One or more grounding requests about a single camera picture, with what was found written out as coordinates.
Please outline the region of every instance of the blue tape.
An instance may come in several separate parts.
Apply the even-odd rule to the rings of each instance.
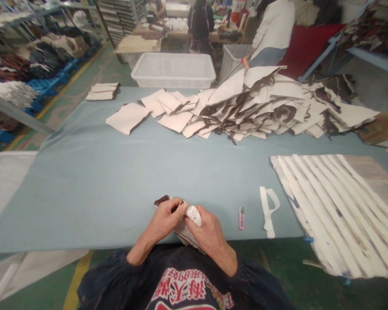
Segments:
[[[306,243],[314,243],[315,242],[315,239],[313,237],[306,237],[304,240]]]

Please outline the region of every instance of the cut fabric pattern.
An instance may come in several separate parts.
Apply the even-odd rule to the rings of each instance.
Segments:
[[[124,105],[114,115],[108,117],[105,123],[129,136],[131,130],[141,123],[149,113],[150,111],[147,108],[136,103],[129,103]]]
[[[388,278],[388,205],[345,157],[270,159],[323,269],[353,279]]]
[[[344,133],[379,113],[342,102],[325,81],[301,84],[279,74],[285,66],[244,68],[216,89],[185,97],[165,89],[141,99],[158,123],[185,138],[225,134],[234,145],[244,138],[267,139],[291,131],[316,139]],[[331,84],[341,91],[340,84]]]

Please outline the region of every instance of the plastic storage box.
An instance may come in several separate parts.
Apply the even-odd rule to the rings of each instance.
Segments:
[[[241,62],[241,59],[248,55],[251,50],[251,45],[248,44],[226,44],[223,47],[224,55],[223,62],[221,64],[220,78],[219,82],[225,79],[227,75],[230,74],[231,71],[234,70],[236,66]],[[236,73],[242,69],[242,66],[239,66],[236,71],[232,73]]]
[[[131,77],[139,87],[206,89],[216,79],[216,72],[209,55],[144,53]]]

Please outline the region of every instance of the dark sweater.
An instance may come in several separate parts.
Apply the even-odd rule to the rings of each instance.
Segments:
[[[127,254],[114,252],[85,274],[80,310],[294,309],[277,279],[240,255],[229,278],[191,247],[157,245],[138,267],[127,262]]]
[[[194,40],[203,40],[208,38],[210,32],[214,30],[214,13],[211,5],[207,4],[206,7],[192,6],[188,12],[188,29],[193,35]]]

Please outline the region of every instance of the light blue table cover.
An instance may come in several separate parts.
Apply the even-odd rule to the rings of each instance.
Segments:
[[[124,103],[154,91],[122,87],[116,100],[84,101],[48,137],[0,215],[0,253],[131,246],[164,194],[216,214],[228,240],[266,238],[259,186],[272,188],[280,200],[272,215],[276,238],[300,237],[270,156],[368,155],[388,170],[386,150],[363,144],[354,133],[332,141],[290,133],[251,136],[234,146],[226,135],[186,139],[151,116],[130,136],[105,124]],[[244,231],[238,228],[240,206]],[[176,240],[171,234],[164,241]]]

